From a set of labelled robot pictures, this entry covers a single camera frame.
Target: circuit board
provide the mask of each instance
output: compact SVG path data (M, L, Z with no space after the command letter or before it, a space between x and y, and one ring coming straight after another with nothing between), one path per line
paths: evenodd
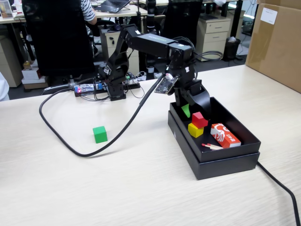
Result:
M157 88L155 89L155 93L162 93L167 94L172 89L174 84L177 82L178 78L172 78L171 80L168 80L166 77L162 79L162 81L159 83Z

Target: trash can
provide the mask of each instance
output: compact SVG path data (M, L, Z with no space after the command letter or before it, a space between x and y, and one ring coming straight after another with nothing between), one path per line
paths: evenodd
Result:
M240 40L236 39L235 42L228 42L229 38L226 40L225 51L224 51L224 61L234 60L240 44Z

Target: white label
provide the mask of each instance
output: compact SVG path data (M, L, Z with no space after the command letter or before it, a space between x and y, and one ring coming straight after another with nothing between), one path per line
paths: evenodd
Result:
M263 8L260 20L269 24L274 24L277 17L277 13L277 11L274 11L272 9Z

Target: yellow cube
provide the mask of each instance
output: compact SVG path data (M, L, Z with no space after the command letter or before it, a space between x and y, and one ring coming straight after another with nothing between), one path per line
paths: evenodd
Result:
M192 123L190 123L188 125L188 132L194 138L198 138L199 136L201 136L204 133L204 127L198 129L195 125L193 125Z

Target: red cube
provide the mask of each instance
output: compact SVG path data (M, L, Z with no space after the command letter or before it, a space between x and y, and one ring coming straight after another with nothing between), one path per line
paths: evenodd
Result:
M196 112L192 114L192 124L198 129L208 125L208 121L204 119L201 112Z

